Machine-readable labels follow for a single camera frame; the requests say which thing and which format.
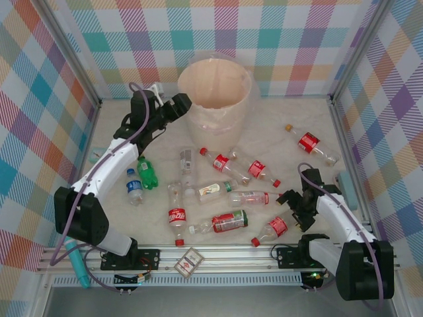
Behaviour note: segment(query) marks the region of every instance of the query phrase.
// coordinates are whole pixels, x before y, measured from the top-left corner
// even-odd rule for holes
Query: clear plastic bottle
[[[190,234],[216,232],[221,233],[229,230],[247,227],[249,220],[244,210],[232,211],[224,215],[206,219],[199,225],[189,226]]]
[[[259,180],[270,182],[274,187],[280,185],[280,180],[276,179],[269,171],[266,165],[262,164],[259,160],[255,160],[252,157],[244,153],[244,151],[234,147],[229,151],[228,157],[231,160],[236,161],[238,164],[248,170],[249,174]]]
[[[267,223],[258,236],[251,240],[251,243],[253,246],[260,246],[263,242],[275,241],[295,223],[296,221],[290,215],[290,211],[286,211],[280,217],[275,217]]]
[[[292,125],[287,124],[285,130],[288,131],[301,147],[307,153],[312,153],[320,156],[327,165],[334,166],[340,160],[340,155],[329,149],[322,141],[317,139],[310,132],[301,131],[294,128]]]
[[[232,192],[237,188],[238,183],[236,180],[228,180],[227,182],[212,182],[199,186],[196,189],[196,196],[200,203],[207,203],[225,195],[226,193]]]
[[[175,236],[175,246],[183,246],[182,234],[186,228],[186,213],[182,203],[182,184],[173,182],[167,186],[169,193],[169,225]]]
[[[128,177],[126,188],[128,189],[130,203],[134,206],[138,206],[143,202],[143,186],[141,184],[141,180],[137,174],[135,174],[135,170],[133,168],[129,168],[126,171],[126,176]]]
[[[194,149],[183,149],[179,153],[180,158],[180,181],[186,197],[195,195],[197,185],[196,173],[196,151]]]
[[[203,157],[206,157],[207,160],[213,164],[213,167],[219,172],[222,172],[229,177],[236,179],[238,184],[244,186],[249,185],[251,177],[238,163],[229,160],[227,157],[218,152],[209,152],[205,147],[200,150],[200,154]]]
[[[229,205],[231,207],[240,207],[242,205],[268,205],[276,203],[276,200],[282,194],[266,192],[233,192],[229,194]]]

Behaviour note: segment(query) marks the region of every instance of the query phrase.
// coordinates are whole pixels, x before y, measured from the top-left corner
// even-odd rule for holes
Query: blue marker
[[[68,236],[66,237],[64,244],[67,251],[77,245],[76,241]],[[73,251],[68,256],[71,260],[73,270],[75,271],[75,274],[82,287],[84,289],[88,289],[90,287],[90,280],[88,278],[87,270],[85,269],[84,263],[82,262],[82,257],[79,253],[79,250]]]

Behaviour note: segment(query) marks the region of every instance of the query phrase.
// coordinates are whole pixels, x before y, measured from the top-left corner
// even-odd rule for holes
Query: red bottle cap
[[[251,239],[251,243],[252,243],[253,246],[256,246],[256,247],[260,246],[260,241],[258,241],[257,238]]]

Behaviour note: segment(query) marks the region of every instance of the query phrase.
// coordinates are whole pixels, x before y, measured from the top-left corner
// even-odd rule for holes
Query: green bottle
[[[137,170],[144,188],[152,190],[159,185],[153,165],[143,155],[138,158]]]

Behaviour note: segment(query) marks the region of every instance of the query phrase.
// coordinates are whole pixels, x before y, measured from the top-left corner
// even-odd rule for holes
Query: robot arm
[[[135,134],[145,120],[145,102],[140,91],[135,91],[131,99],[131,113],[125,116],[121,127],[114,134],[114,139],[109,148],[103,154],[103,157],[110,153],[112,153],[112,156],[98,166],[102,157],[90,170],[91,172],[95,167],[98,167],[89,185],[81,193],[67,233],[74,239],[98,246],[117,256],[127,257],[130,264],[138,260],[137,241],[119,233],[109,225],[101,203],[127,166],[136,161],[148,144],[152,142],[153,133],[157,130],[164,130],[169,122],[185,115],[191,107],[191,101],[186,94],[177,94],[163,103],[157,89],[144,90],[143,92],[147,96],[150,113],[145,129],[121,149],[112,153],[116,146]],[[75,198],[82,190],[90,172],[74,183],[71,188],[60,187],[56,191],[54,209],[58,233],[64,232]]]
[[[298,243],[299,256],[303,262],[313,259],[325,266],[336,278],[336,286],[344,300],[377,299],[379,295],[375,266],[372,263],[364,238],[375,252],[381,272],[383,296],[390,299],[394,293],[393,247],[387,241],[378,241],[368,232],[349,210],[339,190],[333,185],[325,185],[319,170],[309,168],[301,172],[319,188],[329,192],[337,204],[327,194],[311,186],[304,179],[303,195],[290,190],[278,198],[283,204],[288,202],[293,217],[302,231],[314,223],[314,216],[320,213],[333,229],[340,247],[324,234],[304,234]]]

